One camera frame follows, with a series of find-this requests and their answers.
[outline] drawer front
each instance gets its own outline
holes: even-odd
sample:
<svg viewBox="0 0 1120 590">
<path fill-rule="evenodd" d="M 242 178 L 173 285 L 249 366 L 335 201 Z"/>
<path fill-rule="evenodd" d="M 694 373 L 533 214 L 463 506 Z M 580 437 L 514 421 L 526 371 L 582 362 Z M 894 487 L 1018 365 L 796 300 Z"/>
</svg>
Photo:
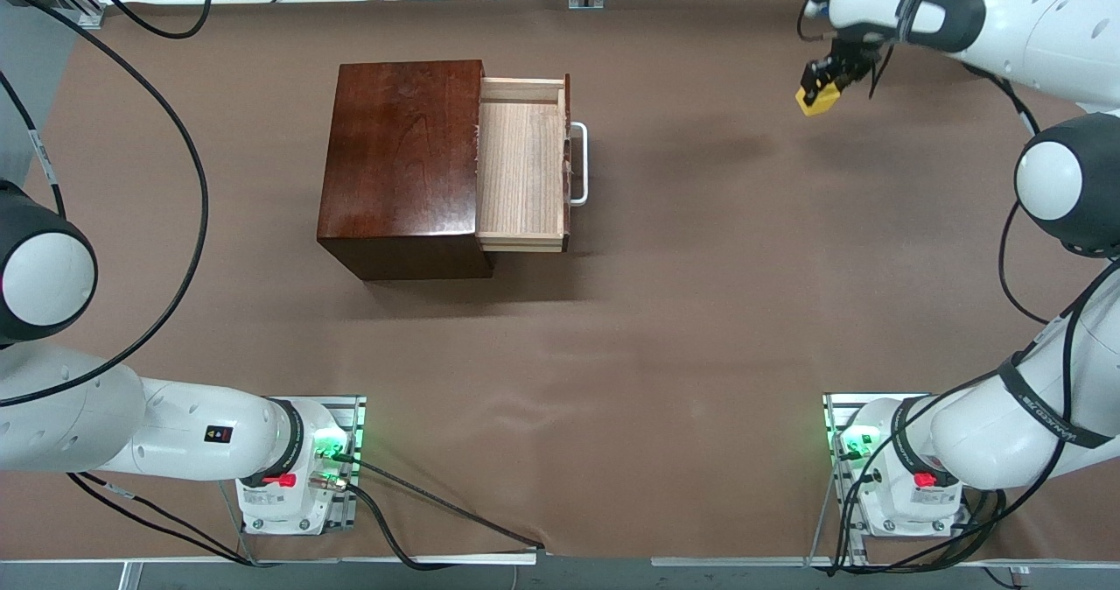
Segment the drawer front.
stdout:
<svg viewBox="0 0 1120 590">
<path fill-rule="evenodd" d="M 564 251 L 568 125 L 567 78 L 483 79 L 476 235 L 484 251 Z"/>
</svg>

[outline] warning label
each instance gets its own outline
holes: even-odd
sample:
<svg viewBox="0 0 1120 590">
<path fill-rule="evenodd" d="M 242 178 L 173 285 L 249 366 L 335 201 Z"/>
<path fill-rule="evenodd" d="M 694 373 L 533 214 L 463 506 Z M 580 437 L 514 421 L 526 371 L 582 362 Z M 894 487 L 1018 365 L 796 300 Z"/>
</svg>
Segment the warning label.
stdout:
<svg viewBox="0 0 1120 590">
<path fill-rule="evenodd" d="M 915 487 L 911 503 L 916 505 L 949 505 L 956 502 L 956 491 L 941 487 Z"/>
<path fill-rule="evenodd" d="M 241 493 L 242 499 L 246 505 L 282 505 L 283 494 L 272 494 L 271 491 L 250 491 L 243 490 Z"/>
</svg>

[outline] drawer handle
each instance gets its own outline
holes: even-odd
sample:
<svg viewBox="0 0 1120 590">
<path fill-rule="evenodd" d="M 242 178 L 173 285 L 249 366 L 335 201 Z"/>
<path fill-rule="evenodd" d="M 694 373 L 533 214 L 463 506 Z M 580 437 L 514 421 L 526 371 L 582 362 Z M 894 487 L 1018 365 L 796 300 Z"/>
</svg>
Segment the drawer handle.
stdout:
<svg viewBox="0 0 1120 590">
<path fill-rule="evenodd" d="M 588 175 L 587 175 L 588 165 L 591 162 L 591 158 L 587 153 L 588 139 L 590 139 L 590 137 L 588 137 L 588 134 L 587 134 L 587 124 L 585 124 L 584 122 L 581 122 L 581 121 L 573 121 L 571 124 L 572 124 L 572 127 L 576 127 L 576 128 L 580 129 L 580 131 L 584 132 L 584 196 L 580 196 L 580 198 L 569 199 L 568 204 L 570 204 L 572 207 L 580 207 L 580 206 L 582 206 L 584 203 L 587 203 L 587 191 L 590 188 L 588 186 L 588 182 L 587 182 L 587 179 L 588 179 Z"/>
</svg>

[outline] red button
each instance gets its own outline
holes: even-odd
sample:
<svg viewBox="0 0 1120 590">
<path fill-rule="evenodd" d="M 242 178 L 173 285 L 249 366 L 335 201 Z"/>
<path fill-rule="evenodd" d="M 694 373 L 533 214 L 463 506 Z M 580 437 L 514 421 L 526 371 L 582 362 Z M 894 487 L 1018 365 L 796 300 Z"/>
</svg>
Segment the red button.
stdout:
<svg viewBox="0 0 1120 590">
<path fill-rule="evenodd" d="M 264 483 L 276 483 L 280 487 L 296 487 L 296 475 L 287 474 L 280 475 L 278 477 L 264 477 L 262 478 Z"/>
<path fill-rule="evenodd" d="M 928 474 L 928 471 L 920 471 L 914 475 L 914 485 L 918 487 L 933 487 L 937 485 L 937 477 Z"/>
</svg>

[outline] white robot link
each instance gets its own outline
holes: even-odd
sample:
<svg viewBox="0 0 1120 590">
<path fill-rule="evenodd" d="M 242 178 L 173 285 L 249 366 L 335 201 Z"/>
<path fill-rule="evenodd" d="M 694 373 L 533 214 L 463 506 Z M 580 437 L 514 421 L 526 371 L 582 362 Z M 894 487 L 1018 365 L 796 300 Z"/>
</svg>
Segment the white robot link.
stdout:
<svg viewBox="0 0 1120 590">
<path fill-rule="evenodd" d="M 72 223 L 0 182 L 0 470 L 128 471 L 237 479 L 250 532 L 314 535 L 346 431 L 315 400 L 142 378 L 40 339 L 71 326 L 96 287 L 93 247 Z"/>
<path fill-rule="evenodd" d="M 895 43 L 1077 103 L 1086 114 L 1026 143 L 1016 195 L 1068 251 L 1120 257 L 1120 0 L 809 0 L 804 13 L 827 17 L 834 28 L 832 53 L 809 63 L 797 91 L 806 114 L 827 111 L 870 71 L 878 49 Z M 1113 272 L 1102 272 L 1080 316 L 1058 316 L 1023 354 L 944 395 L 909 425 L 902 423 L 934 395 L 874 400 L 853 415 L 838 440 L 852 468 L 888 443 L 870 466 L 875 481 L 858 497 L 872 534 L 948 536 L 962 485 L 1027 486 L 1120 456 L 1120 275 Z M 1072 349 L 1064 352 L 1068 330 Z M 1061 457 L 1049 466 L 1060 439 Z"/>
</svg>

